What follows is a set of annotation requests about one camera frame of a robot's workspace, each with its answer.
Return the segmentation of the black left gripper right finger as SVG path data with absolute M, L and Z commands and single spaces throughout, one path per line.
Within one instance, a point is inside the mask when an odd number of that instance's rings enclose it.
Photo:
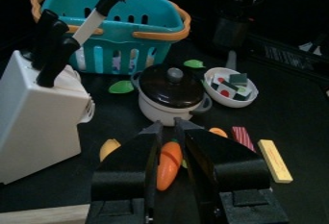
M 261 156 L 180 118 L 175 120 L 175 132 L 200 224 L 287 224 Z

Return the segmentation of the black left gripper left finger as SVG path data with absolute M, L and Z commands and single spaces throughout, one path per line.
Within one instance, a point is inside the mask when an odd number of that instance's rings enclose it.
M 84 224 L 152 224 L 163 125 L 155 121 L 103 159 Z

